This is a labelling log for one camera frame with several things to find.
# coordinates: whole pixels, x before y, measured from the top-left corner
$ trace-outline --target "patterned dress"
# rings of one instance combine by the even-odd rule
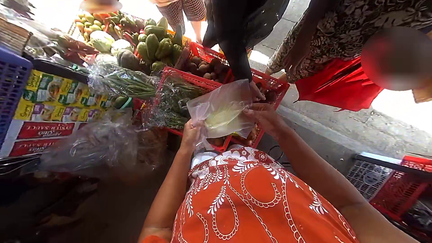
[[[254,148],[206,160],[189,179],[171,242],[358,242],[327,200]]]
[[[284,67],[283,59],[294,45],[303,24],[302,18],[288,32],[267,64],[277,73]],[[341,0],[334,10],[325,13],[311,41],[311,51],[288,82],[311,76],[334,58],[349,60],[358,57],[363,45],[376,32],[393,26],[421,29],[432,24],[431,0]]]

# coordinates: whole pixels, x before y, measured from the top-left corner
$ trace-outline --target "clear plastic bag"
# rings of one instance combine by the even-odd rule
[[[95,59],[93,65],[88,67],[87,81],[92,91],[143,100],[155,97],[160,81],[158,77],[131,71],[109,62],[110,60]]]
[[[110,110],[99,122],[89,123],[49,147],[41,156],[38,170],[74,172],[100,165],[132,170],[137,149],[132,110]]]
[[[175,70],[168,71],[158,86],[156,99],[143,112],[143,127],[183,129],[191,118],[187,102],[204,93],[205,90],[188,83]]]
[[[187,102],[192,123],[204,121],[198,147],[212,150],[207,138],[216,138],[237,133],[246,138],[254,122],[242,111],[252,105],[248,80],[238,80],[222,85],[216,90]]]

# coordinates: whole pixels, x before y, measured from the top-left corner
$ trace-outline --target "orange dress with white pattern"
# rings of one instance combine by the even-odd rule
[[[327,200],[254,148],[206,160],[189,179],[171,242],[358,242]]]

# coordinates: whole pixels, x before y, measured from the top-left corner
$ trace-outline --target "black sleeve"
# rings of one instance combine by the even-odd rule
[[[214,32],[236,80],[252,81],[246,43],[243,42],[247,0],[212,0]]]

